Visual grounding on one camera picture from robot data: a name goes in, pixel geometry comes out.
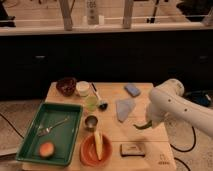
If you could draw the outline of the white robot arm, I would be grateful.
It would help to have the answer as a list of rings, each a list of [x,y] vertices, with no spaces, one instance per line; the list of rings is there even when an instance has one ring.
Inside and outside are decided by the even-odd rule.
[[[149,92],[146,120],[155,128],[170,113],[213,138],[213,110],[184,99],[183,94],[184,86],[177,79],[153,87]]]

